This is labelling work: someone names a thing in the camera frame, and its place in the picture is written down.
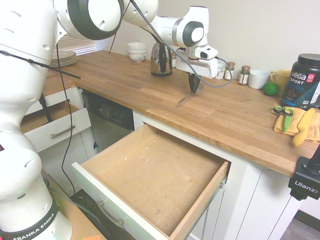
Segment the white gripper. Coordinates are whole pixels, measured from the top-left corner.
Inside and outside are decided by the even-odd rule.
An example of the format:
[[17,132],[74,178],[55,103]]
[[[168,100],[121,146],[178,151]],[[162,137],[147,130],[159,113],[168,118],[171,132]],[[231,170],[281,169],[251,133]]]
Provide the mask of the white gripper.
[[[188,63],[192,66],[192,68],[196,71],[196,73],[201,77],[212,79],[218,74],[218,60],[216,58],[212,58],[210,60],[188,59]],[[200,84],[200,79],[194,74],[195,72],[181,58],[176,60],[176,68],[178,70],[189,73],[188,82],[189,82],[190,91],[191,93],[196,93]]]

